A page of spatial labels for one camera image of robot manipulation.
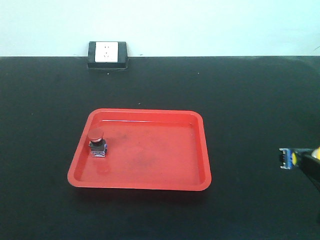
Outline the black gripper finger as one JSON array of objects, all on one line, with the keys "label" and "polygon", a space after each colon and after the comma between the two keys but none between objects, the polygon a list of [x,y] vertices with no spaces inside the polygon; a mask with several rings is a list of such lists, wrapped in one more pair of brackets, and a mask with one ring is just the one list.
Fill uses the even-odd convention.
[{"label": "black gripper finger", "polygon": [[303,152],[301,154],[299,168],[315,188],[320,191],[320,160],[312,156],[311,152]]}]

